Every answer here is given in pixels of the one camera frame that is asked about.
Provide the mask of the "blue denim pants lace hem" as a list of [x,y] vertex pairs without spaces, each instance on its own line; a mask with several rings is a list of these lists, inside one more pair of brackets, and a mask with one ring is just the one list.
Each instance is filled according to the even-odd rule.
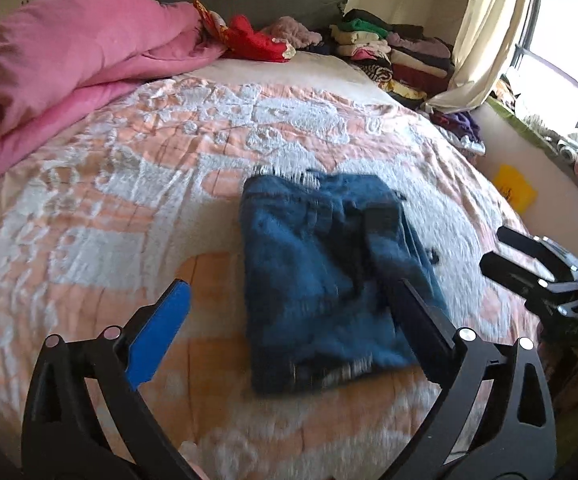
[[374,174],[256,174],[240,200],[251,384],[327,389],[415,363],[391,313],[449,311],[404,200]]

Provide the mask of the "yellow sticky paper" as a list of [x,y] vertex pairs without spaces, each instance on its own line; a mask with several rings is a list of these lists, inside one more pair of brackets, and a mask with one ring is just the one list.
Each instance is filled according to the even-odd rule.
[[517,214],[524,214],[536,200],[536,190],[514,166],[501,165],[493,185]]

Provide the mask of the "purple clothes pile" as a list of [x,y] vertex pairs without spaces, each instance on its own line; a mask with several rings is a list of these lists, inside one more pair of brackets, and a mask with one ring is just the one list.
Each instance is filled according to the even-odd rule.
[[433,112],[430,115],[430,121],[454,148],[477,156],[486,154],[480,126],[469,112],[450,114]]

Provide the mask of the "stack of folded clothes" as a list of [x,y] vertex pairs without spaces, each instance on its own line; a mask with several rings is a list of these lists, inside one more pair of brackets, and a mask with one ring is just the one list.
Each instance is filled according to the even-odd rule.
[[388,24],[353,9],[330,26],[330,37],[339,58],[410,110],[449,88],[453,47],[425,35],[421,26]]

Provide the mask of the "cream curtain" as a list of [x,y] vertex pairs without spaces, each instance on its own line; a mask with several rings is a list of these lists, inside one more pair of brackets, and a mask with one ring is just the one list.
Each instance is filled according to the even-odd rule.
[[480,106],[502,72],[529,0],[468,0],[454,46],[448,90],[428,101],[442,113]]

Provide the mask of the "pink quilt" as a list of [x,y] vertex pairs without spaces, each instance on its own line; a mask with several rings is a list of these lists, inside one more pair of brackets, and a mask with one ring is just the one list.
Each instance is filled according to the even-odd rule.
[[140,84],[224,52],[189,2],[34,0],[0,21],[0,177]]

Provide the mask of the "red floral pillow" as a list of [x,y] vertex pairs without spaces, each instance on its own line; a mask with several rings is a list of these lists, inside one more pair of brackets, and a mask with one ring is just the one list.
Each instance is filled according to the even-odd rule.
[[234,16],[229,23],[199,0],[193,0],[203,28],[226,48],[225,54],[238,60],[286,63],[295,56],[295,48],[286,40],[256,32],[244,15]]

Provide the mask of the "mauve crumpled garment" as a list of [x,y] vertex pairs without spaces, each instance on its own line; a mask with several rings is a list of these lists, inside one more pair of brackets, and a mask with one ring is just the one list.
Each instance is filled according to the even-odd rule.
[[286,41],[297,50],[316,46],[323,41],[321,34],[312,32],[291,16],[282,16],[273,24],[264,27],[262,32],[268,37]]

